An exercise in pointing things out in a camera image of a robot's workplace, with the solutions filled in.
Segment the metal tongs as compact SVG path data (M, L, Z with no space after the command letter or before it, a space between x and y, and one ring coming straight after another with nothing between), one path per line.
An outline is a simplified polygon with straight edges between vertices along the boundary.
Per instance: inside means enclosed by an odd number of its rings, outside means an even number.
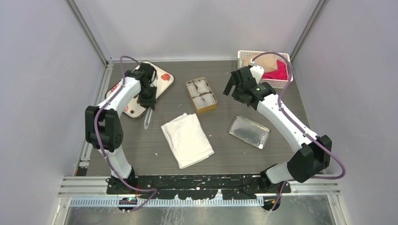
M152 108L148 108L146 115L145 115L145 119L144 119L144 129L147 130L149 128L150 122L151 122L151 118L152 118L152 114L153 114L153 110Z

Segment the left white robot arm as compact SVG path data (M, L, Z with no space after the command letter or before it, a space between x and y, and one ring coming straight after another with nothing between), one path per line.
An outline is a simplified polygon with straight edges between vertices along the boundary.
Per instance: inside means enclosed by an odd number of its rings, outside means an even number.
M123 73L114 91L97 106L88 106L84 113L86 141L101 152L111 177L127 194L135 191L137 181L122 149L120 116L134 97L143 108L155 109L156 83L156 69L151 64L141 63L137 69Z

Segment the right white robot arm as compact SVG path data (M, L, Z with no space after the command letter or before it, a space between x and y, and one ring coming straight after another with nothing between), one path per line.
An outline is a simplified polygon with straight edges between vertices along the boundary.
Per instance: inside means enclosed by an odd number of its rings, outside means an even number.
M259 72L257 66L232 71L223 94L230 94L234 100L265 116L294 152L289 161L275 164L260 173L261 188L271 193L281 182L295 180L303 183L326 169L330 164L328 152L331 151L332 141L327 135L319 136L306 128L281 102L270 84L256 80Z

